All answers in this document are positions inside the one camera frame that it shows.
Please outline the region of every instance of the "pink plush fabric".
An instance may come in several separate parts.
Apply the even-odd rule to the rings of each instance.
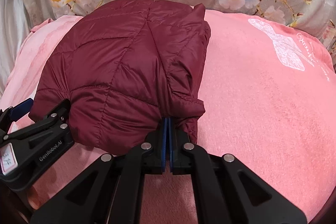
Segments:
[[[46,44],[49,50],[33,58],[36,68],[43,67],[59,41],[46,40],[47,33],[64,35],[65,29],[51,26],[59,20],[26,41],[0,108],[34,93],[40,70],[31,69],[29,51],[36,56]],[[206,113],[198,122],[198,144],[215,155],[234,154],[310,221],[336,185],[336,75],[330,55],[316,38],[259,17],[208,10],[205,20],[211,39],[199,90]],[[20,58],[23,52],[27,61]],[[31,121],[19,122],[17,128]],[[35,183],[35,198],[46,202],[102,153],[75,145]],[[197,223],[187,176],[146,176],[142,204],[143,224]]]

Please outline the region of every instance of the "pink-bordered label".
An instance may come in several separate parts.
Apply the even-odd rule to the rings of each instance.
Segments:
[[[7,175],[18,167],[12,143],[8,143],[0,148],[0,165],[4,175]]]

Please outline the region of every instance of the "pink blanket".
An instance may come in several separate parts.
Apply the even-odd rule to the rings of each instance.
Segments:
[[[48,56],[79,19],[64,16],[31,33],[0,108],[34,96]],[[314,37],[256,16],[208,10],[205,19],[212,34],[199,90],[206,113],[198,144],[215,155],[234,154],[310,221],[336,185],[330,55]],[[12,129],[29,123],[24,117]],[[102,153],[76,144],[35,183],[31,203],[46,202]],[[197,223],[190,178],[147,176],[142,223]]]

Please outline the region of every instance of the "folded jacket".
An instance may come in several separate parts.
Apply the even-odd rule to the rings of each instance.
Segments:
[[[205,112],[197,99],[210,27],[205,7],[170,1],[116,0],[80,20],[48,59],[29,117],[61,100],[72,107],[75,140],[114,155],[155,130],[161,117],[197,141]]]

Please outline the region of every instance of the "silver screw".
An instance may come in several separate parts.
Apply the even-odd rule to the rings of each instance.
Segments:
[[[148,150],[148,149],[151,149],[151,148],[152,148],[152,145],[151,145],[150,143],[143,143],[143,144],[141,145],[141,148],[142,148],[143,150]]]
[[[223,158],[227,162],[233,162],[235,160],[235,157],[231,154],[225,154]]]
[[[104,162],[110,161],[112,159],[112,156],[110,154],[104,154],[100,157],[100,159]]]
[[[185,143],[183,147],[186,150],[193,150],[195,148],[195,146],[192,143]]]

